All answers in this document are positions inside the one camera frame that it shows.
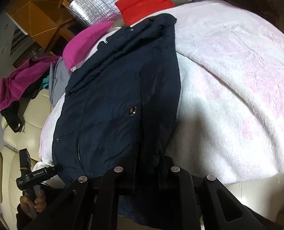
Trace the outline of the person's left hand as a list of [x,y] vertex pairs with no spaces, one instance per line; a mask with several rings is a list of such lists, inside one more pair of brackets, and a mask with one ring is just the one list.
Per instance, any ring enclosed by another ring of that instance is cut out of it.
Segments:
[[20,207],[22,211],[32,219],[36,217],[37,213],[43,212],[47,206],[46,197],[42,189],[36,192],[36,196],[35,200],[32,200],[27,195],[20,197]]

